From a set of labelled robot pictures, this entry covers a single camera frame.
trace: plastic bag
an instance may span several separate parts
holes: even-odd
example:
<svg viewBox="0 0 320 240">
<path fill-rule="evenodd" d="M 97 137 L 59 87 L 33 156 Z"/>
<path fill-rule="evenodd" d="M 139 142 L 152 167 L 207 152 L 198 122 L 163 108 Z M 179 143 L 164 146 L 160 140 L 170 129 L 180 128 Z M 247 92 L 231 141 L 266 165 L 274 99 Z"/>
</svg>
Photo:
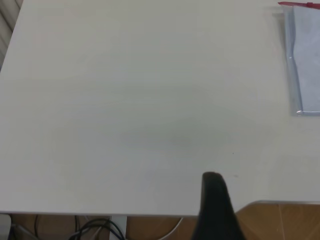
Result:
<svg viewBox="0 0 320 240">
<path fill-rule="evenodd" d="M 286 61 L 295 112 L 320 115 L 320 4 L 279 4 L 284 13 Z"/>
</svg>

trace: floor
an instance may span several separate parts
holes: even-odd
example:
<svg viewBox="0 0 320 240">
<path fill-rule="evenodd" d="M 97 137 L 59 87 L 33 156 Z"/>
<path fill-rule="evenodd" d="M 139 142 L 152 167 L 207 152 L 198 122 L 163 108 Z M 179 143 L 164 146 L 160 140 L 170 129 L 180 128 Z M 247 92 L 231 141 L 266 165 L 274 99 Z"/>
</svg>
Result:
<svg viewBox="0 0 320 240">
<path fill-rule="evenodd" d="M 320 239 L 320 205 L 255 204 L 237 213 L 240 226 L 247 240 L 318 240 Z M 16 224 L 33 232 L 35 215 L 14 214 Z M 79 217 L 82 224 L 86 220 Z M 41 215 L 38 232 L 42 240 L 65 240 L 74 232 L 74 216 Z M 157 240 L 170 232 L 179 221 L 174 217 L 140 217 L 127 219 L 126 237 L 129 240 Z M 197 219 L 184 218 L 167 240 L 188 240 L 192 236 Z M 95 230 L 83 240 L 93 240 Z M 17 230 L 17 239 L 31 240 Z M 99 239 L 109 239 L 102 231 Z"/>
</svg>

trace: white cable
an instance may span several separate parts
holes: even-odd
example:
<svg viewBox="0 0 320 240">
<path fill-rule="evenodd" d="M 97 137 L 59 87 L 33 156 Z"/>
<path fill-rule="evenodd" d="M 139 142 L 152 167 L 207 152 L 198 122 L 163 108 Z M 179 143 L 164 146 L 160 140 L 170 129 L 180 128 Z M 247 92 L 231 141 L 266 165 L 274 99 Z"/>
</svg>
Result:
<svg viewBox="0 0 320 240">
<path fill-rule="evenodd" d="M 162 237 L 160 237 L 160 238 L 158 238 L 156 240 L 165 240 L 165 239 L 167 239 L 167 237 L 169 237 L 179 227 L 179 225 L 181 224 L 183 219 L 184 219 L 183 217 L 180 218 L 178 223 L 175 225 L 175 227 L 168 234 L 166 234 L 166 235 L 164 235 L 164 236 L 162 236 Z"/>
<path fill-rule="evenodd" d="M 88 216 L 83 216 L 83 217 L 84 217 L 84 219 L 85 219 L 87 222 L 89 222 Z M 85 234 L 85 233 L 87 233 L 89 230 L 90 230 L 89 227 L 88 227 L 88 228 L 85 228 L 85 229 L 83 229 L 82 233 Z M 76 231 L 76 232 L 72 233 L 72 234 L 68 237 L 68 239 L 71 238 L 72 236 L 78 235 L 79 233 L 80 233 L 80 231 Z"/>
<path fill-rule="evenodd" d="M 100 230 L 102 229 L 102 227 L 100 226 L 96 231 L 95 233 L 92 235 L 92 237 L 90 237 L 89 240 L 93 240 L 95 239 L 95 237 L 97 236 L 97 234 L 100 232 Z"/>
</svg>

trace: clear plastic sleeve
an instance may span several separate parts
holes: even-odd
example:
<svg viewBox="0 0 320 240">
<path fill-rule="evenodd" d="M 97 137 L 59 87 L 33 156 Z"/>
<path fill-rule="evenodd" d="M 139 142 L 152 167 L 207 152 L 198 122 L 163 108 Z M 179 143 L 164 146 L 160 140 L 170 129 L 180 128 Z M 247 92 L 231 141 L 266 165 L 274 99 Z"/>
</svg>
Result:
<svg viewBox="0 0 320 240">
<path fill-rule="evenodd" d="M 316 63 L 312 57 L 308 58 L 308 54 L 304 54 L 303 57 L 301 50 L 301 39 L 303 39 L 299 35 L 299 46 L 295 46 L 296 43 L 296 34 L 300 34 L 299 30 L 301 29 L 301 13 L 307 10 L 314 14 L 312 11 L 317 11 L 316 14 L 319 14 L 320 17 L 320 4 L 317 3 L 296 3 L 296 2 L 279 2 L 282 6 L 284 13 L 284 29 L 285 29 L 285 52 L 286 52 L 286 62 L 287 69 L 290 78 L 290 91 L 292 93 L 292 101 L 293 108 L 295 112 L 299 115 L 320 115 L 320 75 L 316 76 L 313 74 L 304 74 L 306 73 L 306 65 L 305 61 L 301 61 L 301 59 L 308 59 L 311 62 L 308 65 L 308 68 L 313 70 L 313 68 L 320 68 L 319 64 Z M 319 31 L 317 28 L 312 26 L 312 21 L 310 22 L 310 29 L 315 32 L 316 36 L 320 36 L 320 28 Z M 308 51 L 312 52 L 312 44 L 314 43 L 314 33 L 309 35 L 303 35 L 306 41 L 302 42 L 304 51 L 308 53 Z"/>
</svg>

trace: white desk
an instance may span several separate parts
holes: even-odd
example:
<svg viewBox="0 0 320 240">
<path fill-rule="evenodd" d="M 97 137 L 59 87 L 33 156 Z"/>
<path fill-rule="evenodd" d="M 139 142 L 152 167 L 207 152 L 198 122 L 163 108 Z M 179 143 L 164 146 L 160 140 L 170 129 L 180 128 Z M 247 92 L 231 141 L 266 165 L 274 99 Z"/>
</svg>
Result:
<svg viewBox="0 0 320 240">
<path fill-rule="evenodd" d="M 0 74 L 0 211 L 197 215 L 320 201 L 276 0 L 25 0 Z"/>
</svg>

